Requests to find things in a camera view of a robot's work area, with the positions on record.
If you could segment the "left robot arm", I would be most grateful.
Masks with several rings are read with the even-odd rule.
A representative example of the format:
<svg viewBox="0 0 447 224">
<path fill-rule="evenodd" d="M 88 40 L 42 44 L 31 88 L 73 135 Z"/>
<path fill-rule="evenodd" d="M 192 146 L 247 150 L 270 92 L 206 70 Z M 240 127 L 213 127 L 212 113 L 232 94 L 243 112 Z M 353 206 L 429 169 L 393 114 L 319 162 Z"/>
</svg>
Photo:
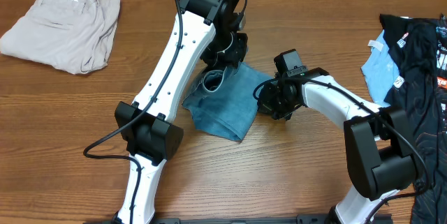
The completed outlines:
<svg viewBox="0 0 447 224">
<path fill-rule="evenodd" d="M 131 162 L 122 208 L 113 223 L 150 223 L 166 161 L 184 131 L 174 125 L 184 88 L 203 60 L 208 70 L 237 70 L 247 53 L 239 0 L 175 0 L 177 14 L 168 43 L 146 85 L 131 104 L 120 102 L 117 125 Z"/>
</svg>

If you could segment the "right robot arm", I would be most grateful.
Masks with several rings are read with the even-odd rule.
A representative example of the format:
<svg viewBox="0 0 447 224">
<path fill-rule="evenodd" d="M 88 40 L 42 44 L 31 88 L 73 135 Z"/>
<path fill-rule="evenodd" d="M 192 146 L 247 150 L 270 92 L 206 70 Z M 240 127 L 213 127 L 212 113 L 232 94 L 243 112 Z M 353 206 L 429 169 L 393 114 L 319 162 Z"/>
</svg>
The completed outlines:
<svg viewBox="0 0 447 224">
<path fill-rule="evenodd" d="M 406 112 L 382 107 L 338 84 L 322 68 L 308 69 L 296 50 L 274 58 L 274 78 L 253 92 L 258 111 L 273 119 L 289 120 L 297 109 L 320 112 L 344 131 L 346 162 L 352 187 L 327 214 L 297 217 L 298 223 L 391 223 L 391 216 L 377 211 L 391 200 L 404 198 L 402 190 L 419 179 L 430 187 L 427 166 L 416 151 Z"/>
</svg>

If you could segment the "blue denim jeans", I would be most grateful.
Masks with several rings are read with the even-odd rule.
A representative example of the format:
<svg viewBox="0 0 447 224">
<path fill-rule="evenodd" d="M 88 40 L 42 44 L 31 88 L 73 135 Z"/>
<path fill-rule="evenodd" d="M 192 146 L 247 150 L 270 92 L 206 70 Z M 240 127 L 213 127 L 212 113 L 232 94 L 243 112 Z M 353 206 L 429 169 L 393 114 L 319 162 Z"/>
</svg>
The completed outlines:
<svg viewBox="0 0 447 224">
<path fill-rule="evenodd" d="M 182 106 L 190 111 L 197 130 L 239 142 L 258 110 L 254 89 L 270 78 L 245 63 L 222 70 L 205 68 L 191 83 Z"/>
</svg>

